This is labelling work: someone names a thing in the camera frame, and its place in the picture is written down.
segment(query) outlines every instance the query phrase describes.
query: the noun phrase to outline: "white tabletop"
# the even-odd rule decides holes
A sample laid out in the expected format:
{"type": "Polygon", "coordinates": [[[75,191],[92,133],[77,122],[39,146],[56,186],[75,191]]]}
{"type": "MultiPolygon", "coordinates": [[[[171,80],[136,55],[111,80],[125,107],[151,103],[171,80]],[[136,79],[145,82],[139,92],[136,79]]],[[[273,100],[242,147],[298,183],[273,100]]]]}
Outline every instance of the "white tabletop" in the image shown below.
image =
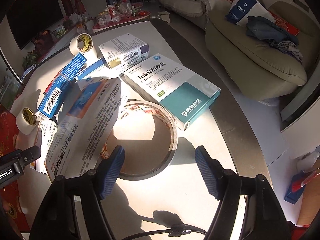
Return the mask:
{"type": "MultiPolygon", "coordinates": [[[[181,63],[150,22],[119,27],[99,33],[93,36],[92,39],[95,47],[99,50],[98,46],[100,44],[125,33],[131,33],[147,42],[150,47],[150,55],[160,53],[181,63]]],[[[73,55],[66,49],[43,63],[31,76],[22,95],[14,102],[11,112],[17,115],[23,107],[29,107],[35,111],[43,98],[43,91],[56,73],[72,57],[73,55]]],[[[74,88],[72,93],[76,96],[78,92],[74,88]]],[[[130,98],[141,99],[133,90],[130,98]]],[[[208,230],[219,202],[208,193],[194,160],[194,149],[199,145],[203,145],[209,155],[218,159],[224,168],[229,168],[233,171],[236,171],[236,169],[222,134],[209,109],[198,117],[186,131],[177,130],[179,137],[178,147],[172,163],[167,168],[156,176],[145,180],[127,181],[118,179],[112,194],[102,201],[106,217],[116,239],[122,239],[142,231],[165,229],[164,225],[145,221],[148,218],[152,220],[153,214],[158,221],[158,217],[167,217],[165,212],[154,213],[154,211],[169,211],[177,214],[186,224],[208,230]]],[[[17,148],[26,149],[31,147],[34,143],[35,135],[35,130],[28,136],[20,133],[17,139],[17,148]]],[[[18,185],[20,204],[26,214],[28,223],[31,225],[44,194],[50,186],[50,181],[47,175],[26,167],[25,175],[18,180],[18,185]]],[[[76,207],[82,239],[88,239],[81,214],[81,204],[76,203],[76,207]]],[[[236,240],[239,238],[244,208],[245,200],[244,197],[241,197],[231,239],[236,240]]],[[[197,233],[182,237],[185,240],[204,238],[203,235],[197,233]]],[[[151,236],[151,239],[167,239],[167,234],[154,235],[151,236]]]]}

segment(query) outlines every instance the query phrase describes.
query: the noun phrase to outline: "television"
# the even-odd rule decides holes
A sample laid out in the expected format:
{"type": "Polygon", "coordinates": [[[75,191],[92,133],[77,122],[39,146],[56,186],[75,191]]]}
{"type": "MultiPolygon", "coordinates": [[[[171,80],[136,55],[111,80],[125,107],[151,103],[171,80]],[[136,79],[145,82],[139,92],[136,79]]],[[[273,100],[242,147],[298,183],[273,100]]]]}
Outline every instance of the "television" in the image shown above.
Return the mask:
{"type": "Polygon", "coordinates": [[[20,49],[39,32],[63,18],[58,0],[16,0],[7,18],[20,49]]]}

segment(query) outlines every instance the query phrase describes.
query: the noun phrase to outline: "black cable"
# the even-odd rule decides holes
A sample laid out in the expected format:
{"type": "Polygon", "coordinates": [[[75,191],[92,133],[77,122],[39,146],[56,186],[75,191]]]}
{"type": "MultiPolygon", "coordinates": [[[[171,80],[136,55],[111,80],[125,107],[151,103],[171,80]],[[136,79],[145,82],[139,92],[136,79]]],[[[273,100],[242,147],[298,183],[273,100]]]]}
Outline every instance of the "black cable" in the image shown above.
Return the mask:
{"type": "MultiPolygon", "coordinates": [[[[202,230],[201,228],[197,228],[194,226],[190,226],[191,227],[191,232],[193,233],[200,233],[203,235],[206,235],[207,232],[202,230]]],[[[143,237],[143,236],[151,236],[151,235],[158,235],[158,234],[168,234],[172,231],[172,228],[170,229],[163,229],[163,230],[155,230],[155,231],[149,231],[149,232],[142,232],[142,233],[138,233],[138,234],[134,234],[132,236],[127,236],[125,238],[123,238],[122,240],[132,240],[132,239],[136,239],[139,237],[143,237]]]]}

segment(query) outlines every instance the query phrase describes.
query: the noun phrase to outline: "wall outlet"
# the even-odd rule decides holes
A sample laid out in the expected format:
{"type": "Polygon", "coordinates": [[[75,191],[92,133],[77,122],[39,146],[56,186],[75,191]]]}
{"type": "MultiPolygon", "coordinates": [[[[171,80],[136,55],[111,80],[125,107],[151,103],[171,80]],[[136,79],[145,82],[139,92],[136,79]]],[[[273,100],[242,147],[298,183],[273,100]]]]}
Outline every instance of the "wall outlet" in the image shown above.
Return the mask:
{"type": "Polygon", "coordinates": [[[309,7],[306,6],[303,2],[300,2],[299,0],[292,0],[296,5],[300,6],[305,11],[309,12],[309,7]]]}

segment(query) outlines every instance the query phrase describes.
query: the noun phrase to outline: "floor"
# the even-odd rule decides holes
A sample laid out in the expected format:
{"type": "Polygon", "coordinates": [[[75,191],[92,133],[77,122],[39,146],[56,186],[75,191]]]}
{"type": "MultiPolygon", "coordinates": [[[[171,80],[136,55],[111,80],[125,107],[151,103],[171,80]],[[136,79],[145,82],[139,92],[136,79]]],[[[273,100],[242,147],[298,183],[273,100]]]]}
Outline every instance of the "floor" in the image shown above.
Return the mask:
{"type": "MultiPolygon", "coordinates": [[[[146,2],[143,9],[150,11],[151,16],[158,15],[158,11],[164,11],[164,9],[159,8],[157,1],[146,2]]],[[[281,119],[278,107],[266,106],[245,97],[240,92],[224,67],[206,48],[205,32],[202,29],[173,12],[170,12],[170,26],[205,58],[235,97],[260,144],[270,172],[274,191],[284,210],[284,214],[287,220],[296,223],[301,201],[299,200],[293,205],[283,200],[291,177],[297,173],[297,169],[295,160],[290,159],[290,149],[280,133],[281,119]]]]}

